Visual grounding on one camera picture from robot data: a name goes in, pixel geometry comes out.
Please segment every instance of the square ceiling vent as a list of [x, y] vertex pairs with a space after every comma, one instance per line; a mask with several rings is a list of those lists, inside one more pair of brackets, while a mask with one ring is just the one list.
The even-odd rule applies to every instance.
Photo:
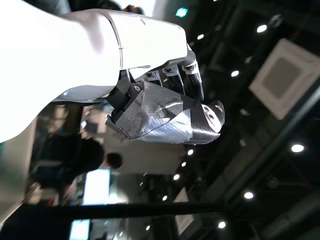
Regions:
[[319, 75], [319, 57], [281, 39], [249, 89], [278, 120], [282, 120]]

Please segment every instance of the man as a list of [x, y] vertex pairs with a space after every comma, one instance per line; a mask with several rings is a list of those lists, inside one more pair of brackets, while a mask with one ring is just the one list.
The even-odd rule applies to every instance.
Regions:
[[78, 134], [53, 136], [41, 151], [39, 160], [62, 162], [55, 167], [39, 167], [32, 175], [43, 188], [59, 188], [63, 183], [66, 195], [71, 196], [75, 188], [74, 179], [98, 168], [118, 169], [122, 165], [119, 153], [105, 154], [103, 147], [92, 138], [81, 139]]
[[70, 12], [83, 11], [87, 9], [108, 9], [115, 11], [125, 11], [144, 15], [141, 7], [128, 5], [121, 9], [112, 0], [25, 0], [27, 3], [54, 15], [68, 14]]
[[145, 15], [144, 10], [139, 6], [128, 5], [124, 9], [112, 0], [69, 0], [72, 12], [86, 9], [108, 9], [114, 11], [124, 11], [127, 13]]

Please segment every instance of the gray tape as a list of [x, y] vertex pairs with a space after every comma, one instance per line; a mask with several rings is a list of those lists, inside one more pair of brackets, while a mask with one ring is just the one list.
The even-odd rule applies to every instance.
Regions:
[[106, 124], [128, 139], [179, 144], [192, 138], [190, 110], [183, 111], [180, 95], [167, 88], [144, 82], [133, 103], [114, 124]]

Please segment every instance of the ceiling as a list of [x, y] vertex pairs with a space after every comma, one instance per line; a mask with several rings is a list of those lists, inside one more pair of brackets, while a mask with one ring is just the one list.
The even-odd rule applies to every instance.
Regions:
[[[190, 240], [320, 239], [319, 103], [314, 101], [302, 114], [308, 93], [278, 120], [248, 89], [280, 39], [320, 54], [320, 0], [173, 1], [167, 7], [166, 20], [188, 26], [204, 103], [220, 100], [226, 123], [218, 140], [192, 146], [194, 154], [182, 158], [186, 165], [176, 170], [179, 181], [150, 176], [157, 189], [149, 199], [161, 202], [169, 195], [172, 201], [186, 187], [193, 201], [220, 203], [225, 211], [218, 218], [202, 217], [202, 226], [184, 236]], [[192, 14], [175, 17], [181, 7], [191, 8]], [[257, 33], [261, 25], [267, 30]], [[240, 74], [231, 77], [235, 70]], [[294, 144], [303, 145], [304, 151], [292, 152]], [[248, 191], [253, 199], [244, 198]], [[221, 218], [228, 222], [225, 233], [212, 227]]]

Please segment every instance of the robotic hand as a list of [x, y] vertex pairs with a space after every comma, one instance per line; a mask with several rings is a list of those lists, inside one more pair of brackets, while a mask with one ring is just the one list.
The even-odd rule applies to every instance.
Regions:
[[[50, 102], [93, 104], [106, 95], [114, 107], [106, 124], [129, 139], [205, 144], [219, 136], [224, 108], [200, 103], [198, 64], [176, 24], [105, 9], [59, 17], [21, 0], [1, 0], [0, 29], [0, 108], [7, 115], [0, 118], [0, 143]], [[177, 64], [195, 99], [184, 95]], [[160, 85], [129, 81], [161, 69], [175, 76], [180, 90], [160, 86], [159, 73]]]

